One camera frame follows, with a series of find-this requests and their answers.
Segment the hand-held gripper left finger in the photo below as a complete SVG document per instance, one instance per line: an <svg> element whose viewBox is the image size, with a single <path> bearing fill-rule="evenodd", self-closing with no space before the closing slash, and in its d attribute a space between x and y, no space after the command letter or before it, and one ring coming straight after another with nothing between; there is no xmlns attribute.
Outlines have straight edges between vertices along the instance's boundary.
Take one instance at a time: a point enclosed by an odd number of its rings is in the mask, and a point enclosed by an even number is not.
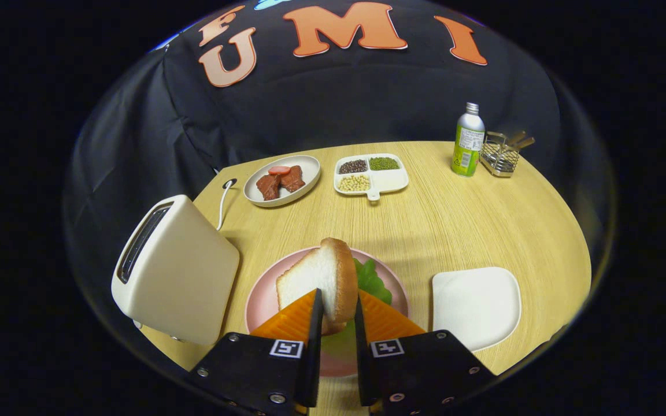
<svg viewBox="0 0 666 416"><path fill-rule="evenodd" d="M196 392L241 415L307 415L317 403L322 292L300 297L301 334L228 332L188 373Z"/></svg>

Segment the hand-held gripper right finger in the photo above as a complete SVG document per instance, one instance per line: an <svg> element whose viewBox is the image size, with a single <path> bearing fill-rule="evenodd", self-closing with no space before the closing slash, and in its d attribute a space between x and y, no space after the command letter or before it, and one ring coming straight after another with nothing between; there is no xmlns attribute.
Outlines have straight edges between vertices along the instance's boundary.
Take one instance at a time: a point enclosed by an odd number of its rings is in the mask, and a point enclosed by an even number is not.
<svg viewBox="0 0 666 416"><path fill-rule="evenodd" d="M370 415L447 415L497 384L451 332L427 332L365 291L354 321L360 403Z"/></svg>

